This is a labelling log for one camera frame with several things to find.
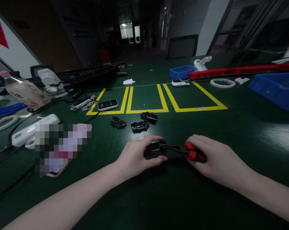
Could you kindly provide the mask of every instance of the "hand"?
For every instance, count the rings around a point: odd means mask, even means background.
[[[152,141],[162,139],[160,136],[148,136],[145,139],[134,140],[126,144],[118,160],[114,163],[119,168],[123,180],[128,180],[139,175],[144,170],[158,166],[163,161],[168,160],[166,156],[159,156],[149,160],[144,158],[145,148],[151,144]]]
[[[204,164],[188,158],[187,161],[201,174],[225,187],[237,190],[255,175],[255,172],[225,144],[199,135],[189,137],[186,142],[190,142],[207,156],[207,162]]]

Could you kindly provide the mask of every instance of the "pliers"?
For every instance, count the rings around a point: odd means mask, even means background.
[[[194,147],[190,142],[185,143],[185,145],[160,144],[160,146],[178,153],[182,153],[190,160],[195,160],[201,163],[207,162],[207,157],[204,152]]]

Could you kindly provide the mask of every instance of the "smartphone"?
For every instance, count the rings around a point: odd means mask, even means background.
[[[60,177],[64,173],[64,171],[66,170],[66,168],[68,167],[69,164],[70,164],[70,162],[59,167],[58,169],[46,174],[46,176],[48,176],[48,177]]]

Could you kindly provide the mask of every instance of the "forearm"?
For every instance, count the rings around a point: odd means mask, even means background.
[[[246,185],[236,191],[289,222],[289,187],[252,172]]]
[[[71,229],[109,190],[122,183],[113,163],[57,192],[23,213],[4,229]]]

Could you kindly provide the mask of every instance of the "left hand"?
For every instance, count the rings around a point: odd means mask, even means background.
[[[148,136],[145,139],[134,140],[126,144],[118,160],[114,163],[118,167],[119,173],[124,180],[137,176],[144,170],[158,166],[163,161],[168,160],[166,156],[159,156],[149,160],[144,158],[145,148],[151,144],[152,141],[162,139],[160,136]]]

